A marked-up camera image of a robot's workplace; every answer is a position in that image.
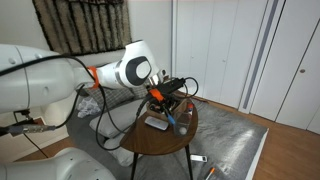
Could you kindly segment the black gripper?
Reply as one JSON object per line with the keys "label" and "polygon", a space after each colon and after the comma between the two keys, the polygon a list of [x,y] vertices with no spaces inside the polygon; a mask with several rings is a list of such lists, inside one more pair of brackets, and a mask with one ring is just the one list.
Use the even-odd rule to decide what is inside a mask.
{"label": "black gripper", "polygon": [[183,86],[186,82],[184,78],[174,78],[169,82],[157,85],[149,90],[149,94],[156,100],[163,100],[165,94],[170,94]]}

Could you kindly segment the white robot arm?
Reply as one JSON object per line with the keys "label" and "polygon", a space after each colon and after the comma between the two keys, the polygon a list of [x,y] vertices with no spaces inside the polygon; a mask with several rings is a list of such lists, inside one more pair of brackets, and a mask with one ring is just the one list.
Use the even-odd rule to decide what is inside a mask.
{"label": "white robot arm", "polygon": [[[158,100],[183,86],[182,79],[166,81],[148,45],[140,40],[125,46],[117,62],[100,67],[77,67],[70,55],[37,48],[0,45],[0,112],[14,112],[48,105],[87,88],[133,88],[143,84],[147,97]],[[86,152],[66,148],[52,158],[5,163],[1,180],[116,180]]]}

